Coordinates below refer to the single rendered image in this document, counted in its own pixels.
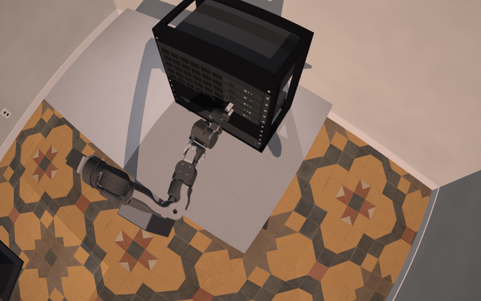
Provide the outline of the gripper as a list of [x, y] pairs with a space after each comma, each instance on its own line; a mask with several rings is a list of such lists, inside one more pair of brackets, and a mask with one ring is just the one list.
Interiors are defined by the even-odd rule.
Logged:
[[[229, 121], [229, 115], [223, 111], [215, 108], [211, 112], [212, 124], [210, 126], [209, 121], [203, 119], [195, 122], [191, 128], [190, 141], [196, 141], [205, 148], [213, 148], [216, 144], [218, 137], [222, 133], [222, 121]], [[209, 127], [210, 126], [210, 127]]]

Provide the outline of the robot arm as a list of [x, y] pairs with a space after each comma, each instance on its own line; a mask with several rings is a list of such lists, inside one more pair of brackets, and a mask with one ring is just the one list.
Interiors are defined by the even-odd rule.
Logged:
[[189, 206], [191, 187], [197, 178], [195, 167], [197, 163], [205, 160], [205, 151], [205, 148], [193, 141], [186, 145], [183, 152], [185, 157], [177, 163], [173, 180], [170, 182], [169, 198], [160, 204], [149, 189], [134, 183], [127, 173], [108, 165], [94, 155], [83, 156], [77, 172], [82, 174], [84, 183], [97, 189], [105, 199], [129, 205], [164, 219], [178, 220]]

